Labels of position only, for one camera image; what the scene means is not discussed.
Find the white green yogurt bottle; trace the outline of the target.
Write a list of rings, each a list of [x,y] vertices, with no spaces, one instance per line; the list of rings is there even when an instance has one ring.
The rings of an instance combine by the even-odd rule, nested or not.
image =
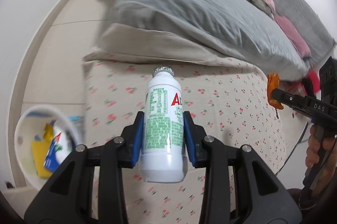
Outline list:
[[[154,183],[179,183],[188,164],[183,132],[181,85],[169,67],[158,67],[148,84],[139,171]]]

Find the blue torn cardboard box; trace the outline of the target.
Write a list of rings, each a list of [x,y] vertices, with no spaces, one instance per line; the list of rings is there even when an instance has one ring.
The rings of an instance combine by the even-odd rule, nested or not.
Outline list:
[[[55,140],[51,142],[47,155],[45,157],[44,167],[49,172],[55,172],[62,163],[62,146]]]

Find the yellow sponge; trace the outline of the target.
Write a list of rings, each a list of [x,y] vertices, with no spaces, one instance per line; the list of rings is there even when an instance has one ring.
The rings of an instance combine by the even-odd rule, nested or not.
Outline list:
[[[37,171],[37,175],[39,178],[50,178],[52,176],[52,172],[49,172],[43,166],[49,147],[50,143],[46,141],[31,142],[31,152],[33,156],[34,165]]]

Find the white green capless bottle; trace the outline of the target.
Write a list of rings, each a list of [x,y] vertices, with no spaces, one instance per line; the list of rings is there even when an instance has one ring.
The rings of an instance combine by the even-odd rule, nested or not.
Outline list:
[[[67,131],[63,130],[61,127],[57,125],[55,125],[53,128],[54,128],[54,138],[52,140],[55,140],[59,145],[62,146],[62,162],[63,162],[66,159],[66,157],[72,152],[74,145]]]

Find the yellow lemon snack bag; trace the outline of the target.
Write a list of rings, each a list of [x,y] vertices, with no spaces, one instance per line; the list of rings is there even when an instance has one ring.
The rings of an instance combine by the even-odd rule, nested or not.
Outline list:
[[[54,128],[53,125],[46,123],[45,128],[44,128],[44,134],[43,134],[43,139],[46,142],[51,142],[52,139],[54,138]]]

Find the white patterned trash bin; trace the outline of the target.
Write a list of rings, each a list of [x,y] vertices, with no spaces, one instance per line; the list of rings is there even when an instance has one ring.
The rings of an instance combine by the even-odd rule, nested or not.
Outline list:
[[[77,145],[83,144],[79,117],[38,104],[25,110],[14,133],[15,155],[25,180],[37,191]]]

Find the red stool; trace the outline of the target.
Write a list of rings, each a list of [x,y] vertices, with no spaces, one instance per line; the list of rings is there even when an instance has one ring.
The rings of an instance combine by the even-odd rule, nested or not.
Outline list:
[[[310,70],[308,74],[296,82],[283,82],[284,88],[287,92],[301,95],[316,97],[320,91],[320,80],[314,70]]]

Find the white box under table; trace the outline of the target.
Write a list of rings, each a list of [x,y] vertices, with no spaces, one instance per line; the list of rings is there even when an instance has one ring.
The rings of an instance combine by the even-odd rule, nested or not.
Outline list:
[[[74,124],[74,126],[77,129],[77,131],[81,135],[84,135],[84,133],[85,133],[85,129],[84,129],[84,116],[69,116],[68,118]]]

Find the pink pillow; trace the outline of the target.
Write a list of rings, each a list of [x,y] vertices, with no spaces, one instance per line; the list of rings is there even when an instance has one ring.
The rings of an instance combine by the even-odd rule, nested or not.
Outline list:
[[[302,59],[310,58],[311,50],[307,42],[302,38],[291,21],[283,16],[274,16],[274,19],[279,27],[283,30],[287,38],[291,41],[299,56]]]

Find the grey pillow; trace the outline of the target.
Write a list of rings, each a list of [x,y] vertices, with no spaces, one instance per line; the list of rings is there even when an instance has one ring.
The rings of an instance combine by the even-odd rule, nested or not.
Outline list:
[[[333,50],[335,41],[318,15],[305,0],[273,0],[274,16],[288,18],[307,42],[311,57],[304,58],[311,66],[317,65]]]

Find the grey blanket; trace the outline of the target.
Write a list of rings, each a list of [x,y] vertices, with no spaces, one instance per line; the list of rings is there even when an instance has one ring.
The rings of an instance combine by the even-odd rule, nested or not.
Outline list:
[[[246,0],[117,0],[97,46],[136,62],[217,66],[232,57],[289,81],[310,68],[277,23]]]

